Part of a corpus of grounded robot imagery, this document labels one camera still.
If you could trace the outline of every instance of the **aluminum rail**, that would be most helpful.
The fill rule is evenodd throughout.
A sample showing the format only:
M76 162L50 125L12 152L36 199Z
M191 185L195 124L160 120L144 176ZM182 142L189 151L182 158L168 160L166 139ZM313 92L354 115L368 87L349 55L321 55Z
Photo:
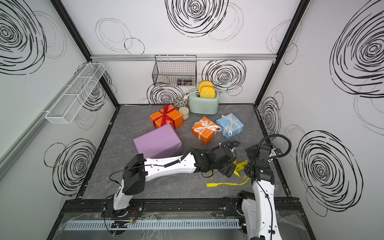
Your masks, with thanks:
M164 61L185 61L194 60L197 56L197 61L211 60L272 60L277 57L274 53L255 53L255 54L161 54ZM155 54L121 54L121 55L92 55L94 62L109 62L109 61L155 61Z

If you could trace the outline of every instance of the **white ribbon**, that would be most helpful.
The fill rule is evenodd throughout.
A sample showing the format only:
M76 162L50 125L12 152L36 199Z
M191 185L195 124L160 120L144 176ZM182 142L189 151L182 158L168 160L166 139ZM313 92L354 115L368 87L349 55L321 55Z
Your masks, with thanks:
M233 120L232 113L230 113L230 114L228 114L226 116L222 115L221 117L224 118L224 119L228 119L229 122L230 122L230 125L224 128L223 135L225 135L225 132L228 131L228 136L232 136L232 133L233 133L233 126L232 125L234 125L234 124L239 127L239 132L241 132L241 126L237 122L237 121L239 121L239 119L237 119L236 121Z
M221 131L221 127L220 126L218 126L216 124L211 125L211 124L213 124L213 122L210 122L208 124L208 121L200 120L200 121L196 122L193 126L196 126L196 124L198 124L198 123L201 123L202 127L195 128L194 132L198 132L199 133L199 139L200 139L201 134L203 133L203 131L205 131L206 129L212 130L213 132L215 132L215 134L216 134L216 132L220 132Z

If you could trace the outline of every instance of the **orange gift box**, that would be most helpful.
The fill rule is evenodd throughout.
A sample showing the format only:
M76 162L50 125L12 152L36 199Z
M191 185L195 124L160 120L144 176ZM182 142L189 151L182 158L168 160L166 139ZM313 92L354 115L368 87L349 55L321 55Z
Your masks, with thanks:
M192 133L203 143L208 144L217 132L221 131L221 127L214 124L211 120L203 117L192 127Z
M155 128L159 128L167 123L170 123L172 128L176 129L183 125L183 116L174 106L164 104L163 109L151 115L151 121Z

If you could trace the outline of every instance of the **gift box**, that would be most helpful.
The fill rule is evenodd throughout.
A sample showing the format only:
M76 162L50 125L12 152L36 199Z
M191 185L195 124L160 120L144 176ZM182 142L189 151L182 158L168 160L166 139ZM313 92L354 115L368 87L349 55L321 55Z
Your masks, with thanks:
M217 126L211 120L203 117L199 122L196 122L192 127L192 133L198 137L203 143L208 144L217 132L221 131L221 127Z
M183 125L183 116L172 105L164 104L163 109L151 115L151 121L156 128L170 124L173 129Z
M144 158L165 158L182 155L182 144L170 124L159 127L133 140Z
M216 120L216 123L221 127L221 132L227 139L241 133L244 129L244 124L232 113L222 115L220 119Z

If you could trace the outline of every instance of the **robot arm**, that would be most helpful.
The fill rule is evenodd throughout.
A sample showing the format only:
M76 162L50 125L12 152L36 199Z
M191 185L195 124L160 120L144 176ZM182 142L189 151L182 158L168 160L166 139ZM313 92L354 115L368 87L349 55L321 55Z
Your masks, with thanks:
M183 156L163 159L145 159L143 154L137 154L125 166L121 186L113 198L114 210L122 210L129 206L129 201L142 191L145 182L176 173L195 173L218 170L221 174L231 177L236 165L236 157L232 153L236 141L225 142L213 149L193 148Z
M280 149L271 149L262 144L269 137L279 136L288 142L288 150L282 154ZM114 196L115 210L125 209L133 195L144 190L145 182L154 178L176 173L195 173L218 170L231 177L236 165L232 151L234 146L223 143L213 149L193 148L183 156L163 159L144 159L143 154L136 155L126 166L118 192ZM251 152L250 161L244 168L252 182L253 193L241 191L238 194L237 207L244 214L247 235L250 240L281 240L276 221L274 202L275 179L269 162L285 156L291 149L291 142L280 134L265 137Z

